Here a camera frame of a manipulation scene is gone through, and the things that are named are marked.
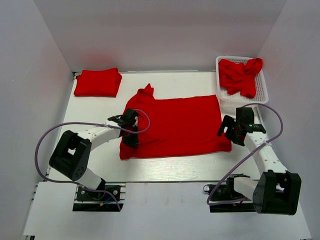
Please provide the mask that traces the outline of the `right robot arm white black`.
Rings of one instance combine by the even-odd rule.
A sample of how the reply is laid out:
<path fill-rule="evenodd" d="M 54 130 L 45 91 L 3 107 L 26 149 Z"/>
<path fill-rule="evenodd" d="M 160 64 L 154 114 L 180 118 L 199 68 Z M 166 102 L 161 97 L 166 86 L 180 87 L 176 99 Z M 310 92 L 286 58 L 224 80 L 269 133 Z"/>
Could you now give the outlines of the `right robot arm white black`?
<path fill-rule="evenodd" d="M 236 108 L 235 117 L 225 115 L 217 135 L 246 147 L 250 153 L 222 177 L 210 195 L 226 182 L 226 195 L 232 199 L 226 201 L 227 204 L 250 200 L 258 214 L 295 215 L 302 185 L 301 177 L 290 172 L 281 163 L 272 148 L 272 141 L 279 136 L 267 137 L 263 125 L 255 123 L 250 104 Z M 233 173 L 249 158 L 254 159 L 260 174 L 259 180 Z"/>

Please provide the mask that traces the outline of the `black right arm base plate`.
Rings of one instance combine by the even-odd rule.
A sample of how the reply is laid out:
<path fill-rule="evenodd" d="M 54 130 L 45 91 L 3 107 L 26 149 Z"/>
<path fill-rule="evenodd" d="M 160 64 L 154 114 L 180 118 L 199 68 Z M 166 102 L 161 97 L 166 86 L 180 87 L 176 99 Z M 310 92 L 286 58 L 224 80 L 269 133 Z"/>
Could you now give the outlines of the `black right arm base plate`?
<path fill-rule="evenodd" d="M 209 203 L 229 202 L 242 199 L 243 195 L 237 192 L 230 192 L 227 184 L 221 184 L 211 196 Z M 210 213 L 254 213 L 255 209 L 251 200 L 237 201 L 232 203 L 223 203 L 219 205 L 210 205 Z"/>

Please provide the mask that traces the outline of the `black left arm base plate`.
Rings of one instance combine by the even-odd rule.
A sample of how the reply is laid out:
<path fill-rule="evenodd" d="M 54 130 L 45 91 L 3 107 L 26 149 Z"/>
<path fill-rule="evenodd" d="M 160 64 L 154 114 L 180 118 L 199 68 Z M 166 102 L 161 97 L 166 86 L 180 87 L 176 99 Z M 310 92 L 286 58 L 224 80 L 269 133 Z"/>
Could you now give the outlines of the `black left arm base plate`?
<path fill-rule="evenodd" d="M 76 188 L 73 212 L 120 212 L 126 197 L 124 183 L 106 184 L 105 190 L 110 192 L 118 202 L 120 209 L 113 197 L 103 192 L 91 192 L 82 186 Z"/>

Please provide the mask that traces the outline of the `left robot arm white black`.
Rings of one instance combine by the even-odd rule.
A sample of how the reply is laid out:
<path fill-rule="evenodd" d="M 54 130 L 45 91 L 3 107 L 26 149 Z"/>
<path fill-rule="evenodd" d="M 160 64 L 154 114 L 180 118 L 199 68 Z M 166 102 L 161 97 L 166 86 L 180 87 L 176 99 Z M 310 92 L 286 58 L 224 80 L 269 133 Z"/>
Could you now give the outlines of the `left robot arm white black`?
<path fill-rule="evenodd" d="M 88 188 L 88 193 L 99 200 L 105 196 L 106 181 L 88 168 L 90 153 L 97 147 L 118 138 L 125 146 L 137 148 L 139 145 L 138 118 L 140 114 L 127 109 L 124 114 L 112 116 L 108 122 L 117 125 L 94 126 L 82 132 L 65 131 L 58 141 L 49 165 L 73 182 Z"/>

